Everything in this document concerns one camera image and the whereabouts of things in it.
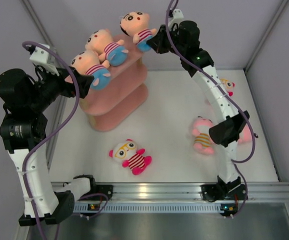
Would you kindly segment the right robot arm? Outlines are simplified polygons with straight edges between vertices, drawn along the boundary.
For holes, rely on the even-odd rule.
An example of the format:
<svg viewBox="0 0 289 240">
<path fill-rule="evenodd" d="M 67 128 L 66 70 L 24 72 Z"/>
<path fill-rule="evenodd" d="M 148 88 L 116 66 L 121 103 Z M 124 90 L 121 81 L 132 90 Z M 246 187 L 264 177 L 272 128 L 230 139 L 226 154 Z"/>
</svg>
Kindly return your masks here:
<svg viewBox="0 0 289 240">
<path fill-rule="evenodd" d="M 158 54 L 173 53 L 180 57 L 182 67 L 198 84 L 210 103 L 216 122 L 208 134 L 217 154 L 217 182 L 201 187 L 202 197 L 217 200 L 245 200 L 246 184 L 235 168 L 240 133 L 250 115 L 236 108 L 222 85 L 210 54 L 200 47 L 200 29 L 191 20 L 175 23 L 169 28 L 162 24 L 147 44 Z"/>
</svg>

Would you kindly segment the black-haired boy doll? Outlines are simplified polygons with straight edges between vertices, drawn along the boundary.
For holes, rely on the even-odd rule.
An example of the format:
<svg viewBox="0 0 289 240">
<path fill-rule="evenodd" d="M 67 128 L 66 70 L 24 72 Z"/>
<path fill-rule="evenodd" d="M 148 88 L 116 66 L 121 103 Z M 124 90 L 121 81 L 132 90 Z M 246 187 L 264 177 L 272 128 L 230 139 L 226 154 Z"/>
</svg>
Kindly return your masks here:
<svg viewBox="0 0 289 240">
<path fill-rule="evenodd" d="M 120 20 L 120 28 L 123 33 L 132 38 L 132 42 L 143 53 L 151 50 L 147 41 L 151 40 L 158 32 L 156 28 L 150 28 L 150 15 L 142 11 L 127 13 Z"/>
</svg>

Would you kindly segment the peach pig toy blue shorts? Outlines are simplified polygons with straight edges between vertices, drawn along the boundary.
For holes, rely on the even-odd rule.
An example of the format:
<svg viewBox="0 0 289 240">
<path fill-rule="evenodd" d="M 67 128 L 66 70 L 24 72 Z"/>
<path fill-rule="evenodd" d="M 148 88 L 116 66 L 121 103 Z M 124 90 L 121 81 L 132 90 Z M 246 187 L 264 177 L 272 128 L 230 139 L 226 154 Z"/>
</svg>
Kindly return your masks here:
<svg viewBox="0 0 289 240">
<path fill-rule="evenodd" d="M 107 60 L 111 66 L 117 67 L 123 64 L 129 51 L 125 48 L 125 41 L 114 41 L 108 29 L 99 29 L 87 39 L 86 50 L 92 50 L 99 56 L 101 62 Z"/>
</svg>

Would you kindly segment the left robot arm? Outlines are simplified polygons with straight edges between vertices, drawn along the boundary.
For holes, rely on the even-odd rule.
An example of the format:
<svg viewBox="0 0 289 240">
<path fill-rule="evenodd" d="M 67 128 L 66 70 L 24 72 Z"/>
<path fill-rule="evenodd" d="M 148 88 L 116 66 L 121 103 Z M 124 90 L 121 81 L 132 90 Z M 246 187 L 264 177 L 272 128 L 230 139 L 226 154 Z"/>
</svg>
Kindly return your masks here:
<svg viewBox="0 0 289 240">
<path fill-rule="evenodd" d="M 70 217 L 75 202 L 82 196 L 92 200 L 98 193 L 92 175 L 78 175 L 72 182 L 54 190 L 46 159 L 47 118 L 44 111 L 57 97 L 85 97 L 93 81 L 73 67 L 48 72 L 35 67 L 38 80 L 20 68 L 0 75 L 0 98 L 5 116 L 0 136 L 13 161 L 21 184 L 25 209 L 19 218 L 22 227 L 34 226 L 40 221 L 57 225 Z"/>
</svg>

